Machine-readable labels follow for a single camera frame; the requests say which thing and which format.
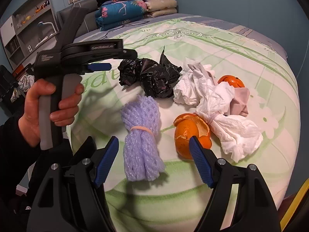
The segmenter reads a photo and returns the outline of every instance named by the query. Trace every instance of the metal screw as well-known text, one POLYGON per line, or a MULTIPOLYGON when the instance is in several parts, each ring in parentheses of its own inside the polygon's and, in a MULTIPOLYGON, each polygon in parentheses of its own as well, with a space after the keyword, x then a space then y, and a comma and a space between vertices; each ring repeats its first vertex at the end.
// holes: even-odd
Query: metal screw
POLYGON ((90 163, 90 159, 86 158, 81 161, 84 165, 88 165, 90 163))
POLYGON ((220 158, 220 159, 218 159, 218 163, 219 163, 220 165, 224 165, 224 164, 226 163, 226 160, 220 158))
POLYGON ((255 171, 257 169, 256 165, 254 164, 250 164, 249 165, 249 168, 252 170, 252 171, 255 171))
POLYGON ((52 166, 51 166, 52 170, 56 170, 57 168, 58 168, 58 164, 57 163, 52 164, 52 166))

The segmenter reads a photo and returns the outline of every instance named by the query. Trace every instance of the shelving unit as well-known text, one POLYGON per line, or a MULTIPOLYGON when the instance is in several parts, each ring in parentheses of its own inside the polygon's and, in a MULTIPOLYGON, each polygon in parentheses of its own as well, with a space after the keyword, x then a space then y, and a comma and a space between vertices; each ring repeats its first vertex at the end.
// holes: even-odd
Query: shelving unit
POLYGON ((51 25, 38 27, 38 23, 41 21, 52 22, 58 31, 51 0, 27 0, 2 25, 1 41, 13 70, 25 60, 33 60, 29 56, 38 48, 35 46, 46 36, 50 37, 51 34, 55 33, 51 25), (49 5, 36 13, 37 7, 40 8, 46 1, 49 1, 49 5), (18 15, 22 15, 19 18, 26 18, 27 16, 31 16, 31 18, 21 25, 21 22, 17 21, 18 15))

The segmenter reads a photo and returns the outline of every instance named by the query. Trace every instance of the hand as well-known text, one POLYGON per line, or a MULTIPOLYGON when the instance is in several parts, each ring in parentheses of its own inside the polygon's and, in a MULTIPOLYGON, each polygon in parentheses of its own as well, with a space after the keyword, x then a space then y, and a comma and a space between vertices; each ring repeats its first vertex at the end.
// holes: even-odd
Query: hand
MULTIPOLYGON (((19 119, 18 126, 24 139, 31 147, 40 142, 39 129, 39 96, 51 95, 55 92, 54 84, 44 79, 39 79, 29 89, 25 100, 25 112, 19 119)), ((78 112, 77 104, 81 101, 84 86, 79 84, 75 87, 75 93, 59 102, 59 111, 50 114, 50 119, 56 126, 70 125, 74 121, 74 115, 78 112)))

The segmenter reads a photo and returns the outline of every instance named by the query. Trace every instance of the gray headboard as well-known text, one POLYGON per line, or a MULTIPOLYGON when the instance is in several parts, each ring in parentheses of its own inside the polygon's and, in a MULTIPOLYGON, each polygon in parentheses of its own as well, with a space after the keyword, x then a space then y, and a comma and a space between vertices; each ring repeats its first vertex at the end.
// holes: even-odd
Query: gray headboard
MULTIPOLYGON (((75 38, 98 29, 98 26, 95 22, 95 11, 98 10, 97 1, 96 0, 84 0, 84 1, 75 3, 75 6, 80 6, 80 7, 89 9, 89 13, 85 16, 84 22, 79 27, 75 35, 75 38)), ((71 11, 71 6, 57 12, 58 26, 60 27, 60 29, 63 27, 65 21, 69 17, 70 11, 71 11)))

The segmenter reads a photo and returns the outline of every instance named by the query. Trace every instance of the gripper handle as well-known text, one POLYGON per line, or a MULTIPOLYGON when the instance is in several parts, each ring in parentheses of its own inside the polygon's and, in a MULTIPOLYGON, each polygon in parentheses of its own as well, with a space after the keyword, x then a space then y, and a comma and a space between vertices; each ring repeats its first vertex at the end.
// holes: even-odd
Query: gripper handle
POLYGON ((56 86, 52 95, 40 96, 39 98, 39 126, 41 150, 47 150, 62 143, 65 132, 64 127, 58 127, 49 118, 50 114, 58 111, 58 104, 75 92, 75 87, 81 82, 81 76, 77 74, 58 75, 45 78, 46 81, 56 86))

